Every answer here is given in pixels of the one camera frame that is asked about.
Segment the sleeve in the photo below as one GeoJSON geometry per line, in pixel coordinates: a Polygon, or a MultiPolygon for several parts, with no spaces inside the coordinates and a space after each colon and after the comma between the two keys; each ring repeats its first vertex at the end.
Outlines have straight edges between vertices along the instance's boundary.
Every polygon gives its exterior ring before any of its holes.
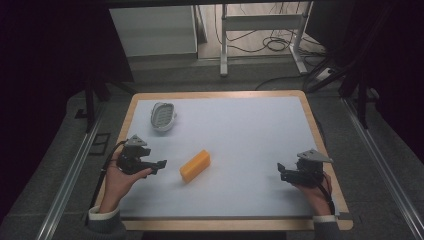
{"type": "Polygon", "coordinates": [[[88,212],[88,224],[85,229],[87,240],[124,240],[126,229],[121,222],[119,210],[99,214],[99,207],[93,207],[88,212]]]}
{"type": "Polygon", "coordinates": [[[342,240],[343,236],[335,216],[314,216],[315,239],[342,240]]]}

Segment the gray floor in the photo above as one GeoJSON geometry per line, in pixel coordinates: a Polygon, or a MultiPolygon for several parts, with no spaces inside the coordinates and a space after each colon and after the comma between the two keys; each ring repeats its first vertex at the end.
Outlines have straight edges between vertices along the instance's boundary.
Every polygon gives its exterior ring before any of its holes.
{"type": "MultiPolygon", "coordinates": [[[[135,83],[128,85],[139,92],[251,91],[268,79],[284,76],[289,78],[269,82],[259,90],[301,89],[303,84],[290,57],[232,59],[226,78],[219,76],[218,61],[213,60],[131,62],[131,67],[135,83]]],[[[337,95],[339,84],[335,82],[307,97],[322,126],[328,153],[335,161],[334,169],[354,221],[353,229],[344,231],[343,235],[346,240],[415,239],[337,95]]],[[[111,134],[106,152],[116,142],[131,100],[125,91],[112,85],[108,87],[112,98],[105,103],[106,109],[98,129],[98,133],[111,134]]],[[[5,218],[0,228],[0,239],[36,238],[85,137],[85,120],[74,118],[77,110],[85,107],[83,96],[80,93],[69,100],[67,116],[39,169],[5,218]]],[[[369,131],[418,213],[423,215],[423,164],[381,119],[373,104],[368,104],[367,110],[369,131]]],[[[98,149],[92,148],[91,151],[97,152],[98,149]]],[[[82,238],[85,214],[104,159],[105,156],[91,155],[85,159],[53,239],[82,238]]],[[[140,232],[128,232],[128,239],[140,237],[140,232]]],[[[313,234],[288,232],[287,238],[313,239],[313,234]]]]}

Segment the metal frame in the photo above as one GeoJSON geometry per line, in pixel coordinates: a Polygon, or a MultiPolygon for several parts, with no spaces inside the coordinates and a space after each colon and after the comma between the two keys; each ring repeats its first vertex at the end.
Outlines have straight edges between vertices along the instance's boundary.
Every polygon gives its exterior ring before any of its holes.
{"type": "Polygon", "coordinates": [[[222,4],[221,76],[225,77],[228,75],[227,31],[247,30],[297,30],[294,42],[290,44],[289,49],[300,74],[308,72],[300,57],[299,45],[309,17],[311,2],[308,2],[302,14],[286,15],[227,16],[226,5],[222,4]]]}

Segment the yellow sponge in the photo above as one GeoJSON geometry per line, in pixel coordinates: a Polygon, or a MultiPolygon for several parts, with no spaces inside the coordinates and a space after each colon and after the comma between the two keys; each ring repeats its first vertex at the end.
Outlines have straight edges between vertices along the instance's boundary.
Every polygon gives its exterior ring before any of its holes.
{"type": "Polygon", "coordinates": [[[211,158],[209,153],[202,150],[180,168],[180,174],[183,177],[184,182],[189,183],[210,164],[211,158]]]}

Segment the human hand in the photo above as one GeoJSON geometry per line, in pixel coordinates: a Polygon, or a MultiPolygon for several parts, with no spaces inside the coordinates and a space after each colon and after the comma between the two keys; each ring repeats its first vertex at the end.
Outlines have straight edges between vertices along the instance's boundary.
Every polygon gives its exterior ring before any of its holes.
{"type": "MultiPolygon", "coordinates": [[[[321,192],[321,190],[318,187],[308,188],[299,184],[292,184],[292,185],[298,188],[305,195],[309,204],[314,209],[314,213],[316,216],[331,215],[330,206],[328,205],[328,202],[324,194],[321,192]]],[[[331,196],[331,192],[333,190],[331,187],[331,177],[325,172],[324,172],[324,180],[322,181],[321,185],[331,196]]]]}
{"type": "Polygon", "coordinates": [[[114,211],[119,201],[130,191],[132,185],[140,178],[145,178],[152,172],[152,169],[144,169],[133,175],[126,175],[116,166],[116,160],[120,152],[115,152],[106,172],[105,194],[100,204],[99,213],[114,211]]]}

